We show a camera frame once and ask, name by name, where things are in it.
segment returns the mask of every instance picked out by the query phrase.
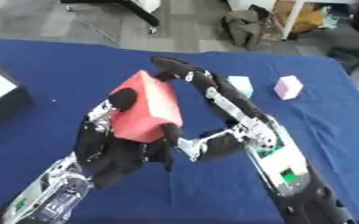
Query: white cabinet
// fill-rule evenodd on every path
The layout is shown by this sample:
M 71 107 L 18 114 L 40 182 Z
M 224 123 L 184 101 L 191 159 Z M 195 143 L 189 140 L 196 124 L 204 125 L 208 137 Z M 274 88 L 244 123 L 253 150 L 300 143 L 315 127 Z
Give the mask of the white cabinet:
M 272 11 L 276 0 L 228 0 L 231 10 L 245 11 L 249 9 L 252 4 L 263 7 L 268 11 Z

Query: green light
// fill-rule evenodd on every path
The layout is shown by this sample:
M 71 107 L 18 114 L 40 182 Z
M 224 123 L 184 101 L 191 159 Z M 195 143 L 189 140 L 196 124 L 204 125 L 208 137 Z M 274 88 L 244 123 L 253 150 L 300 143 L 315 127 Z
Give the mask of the green light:
M 280 175 L 282 175 L 282 177 L 286 183 L 290 183 L 297 178 L 297 176 L 292 171 L 292 169 L 287 169 L 285 171 L 282 171 L 282 172 L 280 172 Z
M 15 210 L 18 211 L 20 208 L 22 208 L 25 205 L 25 202 L 27 201 L 27 198 L 22 198 L 16 205 Z

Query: pink cube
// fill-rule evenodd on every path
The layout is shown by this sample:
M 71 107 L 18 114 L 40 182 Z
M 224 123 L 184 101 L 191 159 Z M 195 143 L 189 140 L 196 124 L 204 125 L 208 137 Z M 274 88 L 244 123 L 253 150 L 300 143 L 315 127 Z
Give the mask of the pink cube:
M 128 110 L 113 115 L 116 137 L 150 143 L 163 136 L 160 124 L 182 126 L 177 98 L 169 84 L 151 77 L 146 71 L 138 71 L 113 93 L 122 88 L 136 90 L 137 100 Z
M 303 87 L 295 75 L 290 75 L 280 78 L 274 89 L 280 99 L 290 100 L 297 97 Z

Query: bag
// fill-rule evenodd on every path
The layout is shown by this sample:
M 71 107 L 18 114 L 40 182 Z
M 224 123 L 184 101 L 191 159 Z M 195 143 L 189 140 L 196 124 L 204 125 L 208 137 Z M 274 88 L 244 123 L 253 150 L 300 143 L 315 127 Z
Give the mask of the bag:
M 221 19 L 221 27 L 233 44 L 254 51 L 263 36 L 266 19 L 265 13 L 259 15 L 255 10 L 231 11 Z

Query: small cube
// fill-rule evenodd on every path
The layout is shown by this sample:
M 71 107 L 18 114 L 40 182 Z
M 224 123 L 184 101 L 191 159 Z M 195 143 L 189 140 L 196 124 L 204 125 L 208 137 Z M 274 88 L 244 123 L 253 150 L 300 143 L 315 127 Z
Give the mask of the small cube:
M 253 95 L 253 87 L 251 86 L 250 79 L 247 76 L 229 76 L 229 83 L 238 89 L 241 93 L 245 94 L 248 98 Z
M 297 97 L 303 87 L 295 75 L 290 75 L 280 78 L 274 89 L 280 99 L 290 100 Z

